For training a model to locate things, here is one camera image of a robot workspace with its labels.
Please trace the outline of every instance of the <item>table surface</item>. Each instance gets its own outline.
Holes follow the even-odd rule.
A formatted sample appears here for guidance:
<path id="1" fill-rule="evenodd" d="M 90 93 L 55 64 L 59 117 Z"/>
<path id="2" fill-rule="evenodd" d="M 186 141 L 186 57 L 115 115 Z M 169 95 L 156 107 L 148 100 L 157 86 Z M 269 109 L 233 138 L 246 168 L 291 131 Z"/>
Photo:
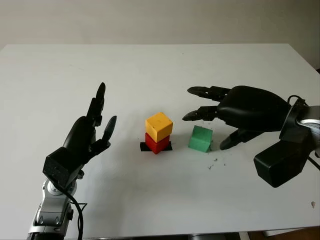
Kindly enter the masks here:
<path id="1" fill-rule="evenodd" d="M 45 158 L 87 113 L 102 81 L 97 138 L 111 116 L 118 121 L 111 147 L 78 181 L 75 198 L 88 203 L 84 237 L 320 225 L 320 174 L 311 163 L 278 188 L 257 175 L 253 158 L 278 132 L 221 151 L 234 128 L 218 119 L 182 121 L 217 104 L 187 93 L 191 86 L 247 85 L 320 104 L 319 74 L 289 45 L 7 45 L 0 52 L 0 239 L 25 239 L 42 199 Z M 145 119 L 157 112 L 173 121 L 173 151 L 141 152 Z M 213 129 L 212 152 L 188 148 L 194 125 Z M 77 234 L 73 220 L 67 237 Z"/>

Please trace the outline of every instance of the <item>toy block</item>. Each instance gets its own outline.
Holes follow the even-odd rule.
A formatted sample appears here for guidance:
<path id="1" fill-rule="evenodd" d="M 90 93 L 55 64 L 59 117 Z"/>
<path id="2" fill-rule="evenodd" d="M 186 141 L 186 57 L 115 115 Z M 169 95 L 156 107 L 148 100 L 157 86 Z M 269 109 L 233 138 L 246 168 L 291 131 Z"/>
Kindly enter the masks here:
<path id="1" fill-rule="evenodd" d="M 195 125 L 188 147 L 206 153 L 211 144 L 212 134 L 211 129 Z"/>
<path id="2" fill-rule="evenodd" d="M 145 131 L 157 143 L 172 133 L 173 125 L 163 112 L 158 112 L 145 120 Z"/>
<path id="3" fill-rule="evenodd" d="M 154 154 L 158 154 L 162 150 L 164 150 L 166 147 L 168 147 L 169 138 L 170 138 L 170 136 L 167 136 L 164 139 L 162 139 L 161 141 L 155 142 L 148 133 L 145 133 L 145 144 L 148 146 L 148 148 L 150 148 L 150 150 Z"/>

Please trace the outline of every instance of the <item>robotic hand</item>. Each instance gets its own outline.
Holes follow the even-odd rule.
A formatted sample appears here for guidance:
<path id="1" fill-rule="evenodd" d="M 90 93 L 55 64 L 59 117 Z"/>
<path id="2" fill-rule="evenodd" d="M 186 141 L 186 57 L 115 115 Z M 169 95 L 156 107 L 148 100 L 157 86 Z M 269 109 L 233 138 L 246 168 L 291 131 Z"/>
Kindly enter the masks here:
<path id="1" fill-rule="evenodd" d="M 249 86 L 232 89 L 194 86 L 187 90 L 202 98 L 220 102 L 217 106 L 201 106 L 189 112 L 184 121 L 212 121 L 219 118 L 238 128 L 221 144 L 226 150 L 261 135 L 281 131 L 280 141 L 254 157 L 258 175 L 274 188 L 298 175 L 310 152 L 320 155 L 320 106 L 308 106 L 298 97 L 289 104 L 276 94 Z"/>
<path id="2" fill-rule="evenodd" d="M 80 117 L 73 124 L 63 146 L 46 157 L 43 173 L 47 180 L 42 186 L 42 202 L 29 230 L 28 240 L 63 240 L 69 221 L 73 218 L 71 203 L 79 213 L 78 239 L 82 239 L 83 208 L 73 198 L 77 189 L 76 180 L 83 178 L 84 172 L 81 169 L 90 159 L 110 147 L 109 139 L 117 120 L 113 116 L 103 137 L 96 141 L 95 127 L 101 125 L 105 91 L 106 85 L 101 83 L 86 116 Z"/>

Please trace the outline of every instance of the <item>black cable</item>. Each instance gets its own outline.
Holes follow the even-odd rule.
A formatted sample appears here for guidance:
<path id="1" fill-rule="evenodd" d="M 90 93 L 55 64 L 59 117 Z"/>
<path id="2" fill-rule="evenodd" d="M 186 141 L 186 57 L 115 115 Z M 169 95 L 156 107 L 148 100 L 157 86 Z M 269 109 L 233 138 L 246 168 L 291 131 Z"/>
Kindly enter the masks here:
<path id="1" fill-rule="evenodd" d="M 84 209 L 85 209 L 85 207 L 88 205 L 87 202 L 79 202 L 78 204 L 79 204 L 79 205 L 84 205 L 84 206 L 81 208 L 81 212 L 83 212 Z M 77 224 L 78 224 L 78 230 L 79 230 L 79 229 L 80 229 L 80 216 L 78 216 Z"/>
<path id="2" fill-rule="evenodd" d="M 315 160 L 313 160 L 309 156 L 308 156 L 308 160 L 320 171 L 320 165 Z"/>
<path id="3" fill-rule="evenodd" d="M 300 99 L 300 100 L 302 100 L 302 97 L 300 97 L 300 96 L 298 96 L 298 95 L 291 95 L 291 96 L 289 96 L 288 97 L 288 99 L 287 99 L 287 103 L 290 105 L 290 100 L 292 99 L 292 98 L 297 98 L 297 99 Z"/>
<path id="4" fill-rule="evenodd" d="M 84 209 L 84 207 L 81 209 L 79 203 L 77 202 L 77 200 L 71 195 L 69 194 L 67 191 L 55 186 L 56 189 L 58 189 L 60 192 L 62 192 L 64 195 L 66 195 L 71 201 L 72 203 L 75 205 L 76 210 L 79 213 L 79 217 L 78 217 L 78 238 L 77 240 L 82 240 L 82 236 L 84 234 L 84 216 L 82 214 L 82 209 Z"/>

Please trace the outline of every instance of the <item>silver robotic arm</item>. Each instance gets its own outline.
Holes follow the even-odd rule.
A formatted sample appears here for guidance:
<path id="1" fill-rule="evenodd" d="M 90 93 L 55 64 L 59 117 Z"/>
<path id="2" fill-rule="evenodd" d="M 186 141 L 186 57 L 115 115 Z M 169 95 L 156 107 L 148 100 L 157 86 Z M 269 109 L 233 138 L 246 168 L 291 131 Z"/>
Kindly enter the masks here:
<path id="1" fill-rule="evenodd" d="M 74 181 L 68 193 L 73 196 L 76 189 L 77 183 Z M 42 202 L 34 216 L 27 240 L 64 239 L 73 214 L 69 198 L 47 179 L 42 186 Z"/>

